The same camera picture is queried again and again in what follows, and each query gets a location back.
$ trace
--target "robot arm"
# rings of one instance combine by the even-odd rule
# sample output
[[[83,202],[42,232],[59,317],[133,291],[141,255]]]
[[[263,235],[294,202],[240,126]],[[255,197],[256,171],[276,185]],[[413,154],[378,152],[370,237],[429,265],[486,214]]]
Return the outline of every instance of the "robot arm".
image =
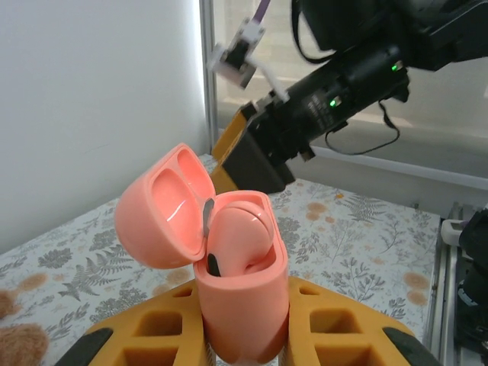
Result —
[[[346,127],[350,117],[373,103],[407,102],[409,67],[436,71],[488,56],[488,0],[429,2],[434,5],[419,10],[424,2],[293,0],[295,40],[302,12],[318,47],[335,53],[285,93],[271,91],[258,107],[249,104],[236,116],[246,121],[242,129],[225,133],[217,148],[225,152],[216,156],[220,174],[232,182],[224,190],[284,190],[294,181],[286,161],[298,154],[312,159],[310,141]],[[233,44],[239,47],[220,64],[238,74],[249,72],[255,43]],[[298,50],[303,55],[299,44]],[[387,126],[397,131],[394,142],[400,131],[384,112]]]

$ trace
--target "white connector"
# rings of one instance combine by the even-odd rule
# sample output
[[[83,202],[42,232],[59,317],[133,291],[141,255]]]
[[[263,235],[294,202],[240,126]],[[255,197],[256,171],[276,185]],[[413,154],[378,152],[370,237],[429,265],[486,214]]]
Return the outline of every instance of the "white connector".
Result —
[[[265,28],[259,22],[252,19],[245,19],[227,49],[220,43],[215,46],[208,61],[207,68],[216,74],[221,75],[233,84],[245,89],[256,71],[256,68],[253,65],[246,62],[246,57],[252,54],[264,33]],[[226,61],[226,58],[229,55],[229,52],[233,50],[239,42],[247,43],[248,48],[246,54],[242,55],[244,63],[241,65],[240,69],[237,69],[230,65]]]
[[[252,52],[256,46],[258,46],[264,33],[265,28],[261,25],[261,23],[255,21],[254,19],[245,19],[239,27],[233,42],[230,44],[230,48],[233,48],[239,40],[244,40],[250,45],[249,52]]]
[[[225,80],[245,89],[256,72],[256,68],[248,63],[244,63],[240,70],[234,68],[225,62],[228,52],[222,44],[218,43],[215,45],[207,67]]]
[[[252,55],[264,33],[265,29],[261,23],[254,19],[245,19],[229,48],[224,48],[220,43],[215,46],[207,68],[243,89],[247,87],[256,70],[260,69],[276,96],[286,103],[290,99],[287,90],[272,70]],[[227,57],[231,52],[237,52],[239,63],[242,63],[239,68],[236,65],[231,65],[228,61]]]

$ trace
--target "white wall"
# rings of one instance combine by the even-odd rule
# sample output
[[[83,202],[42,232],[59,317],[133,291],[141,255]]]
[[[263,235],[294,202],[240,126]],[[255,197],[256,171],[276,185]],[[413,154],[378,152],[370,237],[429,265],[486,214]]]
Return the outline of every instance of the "white wall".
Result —
[[[0,252],[208,150],[198,4],[0,2]]]

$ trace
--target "black cable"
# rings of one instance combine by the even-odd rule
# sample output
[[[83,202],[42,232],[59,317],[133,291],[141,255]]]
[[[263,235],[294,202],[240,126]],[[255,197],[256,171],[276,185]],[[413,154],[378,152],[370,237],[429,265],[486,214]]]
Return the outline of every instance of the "black cable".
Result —
[[[309,57],[305,54],[300,45],[300,35],[298,34],[298,23],[300,21],[300,14],[302,12],[300,0],[291,0],[291,30],[293,31],[293,38],[295,40],[295,46],[297,46],[298,52],[300,55],[309,63],[313,63],[315,65],[319,65],[320,63],[324,63],[329,61],[333,55],[324,56],[319,59],[314,59],[313,57]]]
[[[388,116],[387,109],[385,108],[385,106],[383,105],[383,103],[381,103],[381,101],[379,101],[378,102],[378,105],[380,106],[381,110],[384,113],[384,115],[383,115],[383,121],[384,121],[384,123],[389,128],[391,128],[392,130],[395,130],[396,131],[396,136],[391,141],[389,141],[387,143],[384,143],[382,145],[376,146],[376,147],[374,147],[372,149],[367,149],[365,151],[361,151],[361,152],[350,152],[349,153],[349,152],[341,151],[340,149],[336,149],[334,146],[330,145],[328,138],[329,138],[329,135],[331,133],[334,133],[334,131],[329,131],[328,133],[326,133],[326,145],[327,145],[327,147],[329,149],[331,149],[332,151],[335,151],[336,153],[339,153],[339,154],[342,154],[342,155],[358,156],[358,155],[364,155],[364,154],[367,154],[367,153],[371,153],[373,151],[376,151],[378,149],[381,149],[382,147],[391,145],[392,143],[395,143],[396,141],[398,141],[398,139],[400,138],[400,130],[391,121],[390,117]]]

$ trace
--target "brown plush toy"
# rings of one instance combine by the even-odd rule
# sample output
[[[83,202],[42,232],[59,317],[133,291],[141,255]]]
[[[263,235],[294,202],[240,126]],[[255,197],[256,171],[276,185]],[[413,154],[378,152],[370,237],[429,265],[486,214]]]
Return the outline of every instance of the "brown plush toy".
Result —
[[[38,287],[40,278],[36,276],[22,281],[17,290],[0,290],[0,319],[20,310],[15,306],[17,296]],[[37,324],[0,328],[0,366],[38,366],[48,345],[46,333]]]

